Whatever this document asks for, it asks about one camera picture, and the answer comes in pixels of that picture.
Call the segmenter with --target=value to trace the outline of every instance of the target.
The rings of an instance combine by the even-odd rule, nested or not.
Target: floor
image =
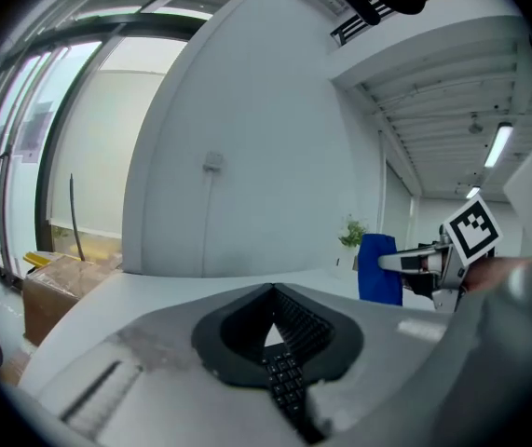
[[[0,282],[0,345],[4,360],[20,347],[23,331],[21,295]]]

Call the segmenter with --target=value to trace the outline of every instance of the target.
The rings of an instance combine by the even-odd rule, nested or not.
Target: blue chair
[[[396,240],[382,234],[362,236],[359,250],[359,298],[402,306],[402,279],[397,272],[382,270],[377,259],[396,253]]]

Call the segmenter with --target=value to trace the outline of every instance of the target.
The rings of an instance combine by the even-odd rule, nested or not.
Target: green plant
[[[361,239],[364,234],[367,233],[367,227],[361,225],[357,220],[354,220],[352,216],[347,218],[347,234],[342,237],[338,237],[340,243],[345,247],[355,248],[361,245]]]

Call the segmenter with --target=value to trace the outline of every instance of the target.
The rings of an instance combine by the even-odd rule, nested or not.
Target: cardboard box
[[[16,386],[35,350],[36,347],[23,338],[20,348],[1,366],[0,381]]]
[[[113,273],[108,266],[62,256],[28,275],[23,281],[25,337],[40,346],[61,318]]]

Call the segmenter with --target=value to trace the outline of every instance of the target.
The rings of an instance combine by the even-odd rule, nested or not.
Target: person's hand
[[[517,267],[532,263],[532,258],[481,258],[469,268],[463,285],[468,291],[495,288]]]

